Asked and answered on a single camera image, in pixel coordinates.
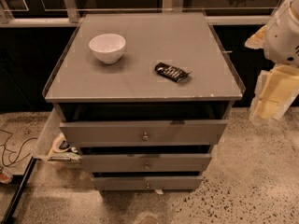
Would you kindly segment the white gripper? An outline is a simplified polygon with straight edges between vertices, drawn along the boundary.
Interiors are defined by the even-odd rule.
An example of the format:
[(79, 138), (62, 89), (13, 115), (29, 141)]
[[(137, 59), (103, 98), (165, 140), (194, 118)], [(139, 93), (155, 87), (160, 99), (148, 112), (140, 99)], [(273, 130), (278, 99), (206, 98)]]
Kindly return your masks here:
[(263, 48), (268, 60), (285, 63), (258, 75), (249, 114), (251, 123), (258, 126), (279, 120), (299, 94), (299, 4), (284, 3), (245, 46)]

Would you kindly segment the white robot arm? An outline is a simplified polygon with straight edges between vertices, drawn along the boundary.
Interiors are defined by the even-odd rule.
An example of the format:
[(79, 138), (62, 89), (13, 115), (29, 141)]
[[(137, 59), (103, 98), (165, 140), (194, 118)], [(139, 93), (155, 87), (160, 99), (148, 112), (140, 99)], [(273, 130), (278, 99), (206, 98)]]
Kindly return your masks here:
[(299, 0), (285, 0), (245, 46), (263, 49), (264, 57), (275, 64), (258, 75), (249, 120), (262, 125), (280, 119), (299, 90)]

